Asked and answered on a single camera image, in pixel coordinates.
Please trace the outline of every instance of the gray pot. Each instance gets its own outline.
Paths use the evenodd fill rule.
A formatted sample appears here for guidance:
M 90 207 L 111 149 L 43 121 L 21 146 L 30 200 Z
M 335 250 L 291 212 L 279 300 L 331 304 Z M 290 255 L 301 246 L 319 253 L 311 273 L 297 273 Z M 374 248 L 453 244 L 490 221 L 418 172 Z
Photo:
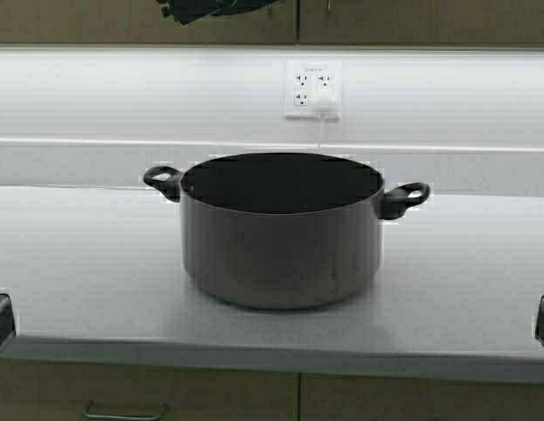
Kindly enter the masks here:
M 180 202 L 193 282 L 262 309 L 315 307 L 364 289 L 379 268 L 380 219 L 400 218 L 430 196 L 419 182 L 385 193 L 373 168 L 314 153 L 227 156 L 184 174 L 154 167 L 144 182 Z

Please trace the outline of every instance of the countertop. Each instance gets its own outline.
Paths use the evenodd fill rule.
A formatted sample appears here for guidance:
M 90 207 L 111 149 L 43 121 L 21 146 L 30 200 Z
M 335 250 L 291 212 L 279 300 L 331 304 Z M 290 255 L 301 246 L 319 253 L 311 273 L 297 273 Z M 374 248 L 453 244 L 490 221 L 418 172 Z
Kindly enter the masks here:
M 544 198 L 436 194 L 383 229 L 365 293 L 244 310 L 189 281 L 156 192 L 0 188 L 3 357 L 544 382 Z

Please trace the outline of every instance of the drawer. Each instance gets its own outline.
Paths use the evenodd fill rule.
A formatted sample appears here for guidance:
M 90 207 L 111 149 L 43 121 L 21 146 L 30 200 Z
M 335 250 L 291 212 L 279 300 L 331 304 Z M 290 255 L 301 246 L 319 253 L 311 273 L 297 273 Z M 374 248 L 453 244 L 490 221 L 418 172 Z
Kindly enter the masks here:
M 297 375 L 0 360 L 0 419 L 83 420 L 94 413 L 170 419 L 295 420 Z
M 305 375 L 302 421 L 544 419 L 544 385 Z

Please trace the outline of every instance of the outlet cover plate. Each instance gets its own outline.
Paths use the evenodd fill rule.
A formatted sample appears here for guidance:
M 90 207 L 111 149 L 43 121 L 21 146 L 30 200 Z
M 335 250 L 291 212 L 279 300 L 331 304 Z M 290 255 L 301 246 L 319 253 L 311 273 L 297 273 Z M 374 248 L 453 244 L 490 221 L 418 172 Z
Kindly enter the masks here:
M 331 90 L 336 107 L 326 113 L 329 119 L 340 118 L 342 105 L 342 63 L 339 61 L 287 61 L 284 84 L 286 118 L 318 118 L 312 110 L 316 89 Z

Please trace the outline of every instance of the drawer handle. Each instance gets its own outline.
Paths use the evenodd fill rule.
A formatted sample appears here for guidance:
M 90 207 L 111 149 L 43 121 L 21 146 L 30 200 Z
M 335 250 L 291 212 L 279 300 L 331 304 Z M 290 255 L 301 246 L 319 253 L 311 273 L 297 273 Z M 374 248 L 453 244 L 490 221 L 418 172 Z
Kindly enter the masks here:
M 137 417 L 133 415 L 102 415 L 102 414 L 92 414 L 90 412 L 90 409 L 94 405 L 95 403 L 93 401 L 89 401 L 89 403 L 87 403 L 87 407 L 82 412 L 85 418 L 102 420 L 102 421 L 159 421 L 161 418 L 165 416 L 165 414 L 168 411 L 168 405 L 164 403 L 161 412 L 159 414 L 152 415 L 152 416 Z

